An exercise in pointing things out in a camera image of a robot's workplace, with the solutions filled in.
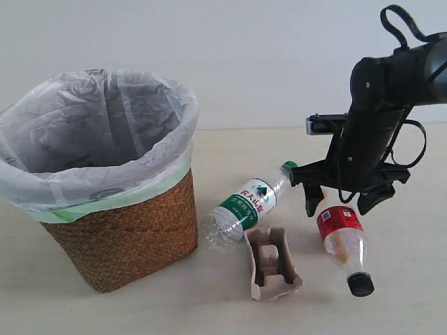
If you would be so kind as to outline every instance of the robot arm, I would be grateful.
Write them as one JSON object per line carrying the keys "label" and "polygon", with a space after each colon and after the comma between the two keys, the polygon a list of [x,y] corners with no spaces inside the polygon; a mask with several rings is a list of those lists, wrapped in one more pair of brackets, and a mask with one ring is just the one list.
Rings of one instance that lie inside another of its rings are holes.
{"label": "robot arm", "polygon": [[[389,23],[387,10],[398,14],[424,44],[410,49],[402,33]],[[381,21],[400,47],[389,57],[365,57],[355,65],[351,74],[352,104],[347,114],[316,114],[307,119],[308,134],[333,135],[324,160],[291,172],[292,186],[304,186],[309,217],[324,198],[321,186],[338,189],[343,203],[359,193],[361,215],[394,196],[393,182],[406,183],[408,169],[425,152],[424,145],[421,155],[409,165],[385,163],[393,154],[400,128],[412,124],[425,137],[422,125],[407,119],[410,111],[419,105],[447,103],[447,33],[425,36],[397,5],[384,8]],[[350,191],[351,195],[344,199],[342,191]]]}

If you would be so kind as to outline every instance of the trash can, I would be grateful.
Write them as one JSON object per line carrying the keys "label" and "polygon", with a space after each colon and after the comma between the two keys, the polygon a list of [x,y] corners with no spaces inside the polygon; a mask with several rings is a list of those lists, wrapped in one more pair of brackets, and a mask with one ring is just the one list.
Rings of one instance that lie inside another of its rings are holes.
{"label": "trash can", "polygon": [[197,248],[197,120],[193,92],[153,73],[57,75],[0,113],[0,196],[111,292]]}

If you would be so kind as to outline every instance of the table surface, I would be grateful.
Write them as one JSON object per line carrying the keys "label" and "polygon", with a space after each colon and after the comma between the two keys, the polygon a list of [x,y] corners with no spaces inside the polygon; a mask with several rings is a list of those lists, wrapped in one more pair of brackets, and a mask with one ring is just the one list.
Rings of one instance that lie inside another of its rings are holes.
{"label": "table surface", "polygon": [[[275,301],[253,301],[243,243],[196,252],[115,292],[91,289],[51,236],[20,209],[0,203],[1,334],[443,334],[447,329],[447,125],[426,126],[427,153],[406,185],[360,217],[376,287],[352,297],[324,254],[299,186],[260,225],[286,228],[305,284]],[[329,137],[303,128],[198,131],[193,175],[198,217],[265,168],[325,156]],[[421,148],[405,129],[397,159]],[[330,199],[334,198],[332,190]]]}

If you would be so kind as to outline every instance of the empty bottle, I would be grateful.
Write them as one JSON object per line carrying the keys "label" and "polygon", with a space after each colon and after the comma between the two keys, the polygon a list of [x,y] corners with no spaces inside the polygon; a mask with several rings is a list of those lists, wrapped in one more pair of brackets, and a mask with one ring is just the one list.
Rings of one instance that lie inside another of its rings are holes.
{"label": "empty bottle", "polygon": [[255,226],[277,205],[281,194],[291,188],[289,174],[296,166],[288,161],[250,180],[204,217],[200,233],[215,248],[241,240],[244,230]]}
{"label": "empty bottle", "polygon": [[347,206],[333,206],[318,215],[318,228],[325,250],[346,271],[352,295],[366,297],[374,291],[365,270],[366,239],[356,212]]}

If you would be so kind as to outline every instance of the wicker basket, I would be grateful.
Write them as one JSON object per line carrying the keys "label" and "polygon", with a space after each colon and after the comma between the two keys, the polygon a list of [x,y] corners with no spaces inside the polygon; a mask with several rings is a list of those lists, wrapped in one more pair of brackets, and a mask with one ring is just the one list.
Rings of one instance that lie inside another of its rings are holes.
{"label": "wicker basket", "polygon": [[95,290],[111,292],[192,253],[198,245],[193,176],[128,207],[74,223],[41,223]]}

